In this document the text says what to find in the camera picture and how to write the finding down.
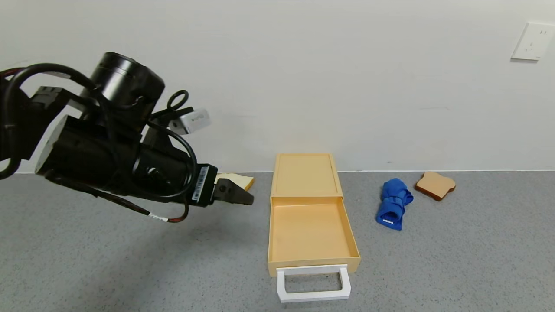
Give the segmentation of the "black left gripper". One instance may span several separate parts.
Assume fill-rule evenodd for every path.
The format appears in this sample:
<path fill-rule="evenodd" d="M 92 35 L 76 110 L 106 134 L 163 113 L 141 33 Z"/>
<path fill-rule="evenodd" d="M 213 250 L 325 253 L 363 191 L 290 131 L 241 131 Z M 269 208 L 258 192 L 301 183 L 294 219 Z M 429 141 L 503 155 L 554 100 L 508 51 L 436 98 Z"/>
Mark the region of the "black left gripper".
<path fill-rule="evenodd" d="M 190 156 L 175 147 L 156 149 L 141 144 L 139 150 L 140 198 L 161 203 L 188 203 L 206 207 L 214 201 L 252 205 L 254 196 L 230 179 L 219 179 L 210 164 L 193 167 Z"/>

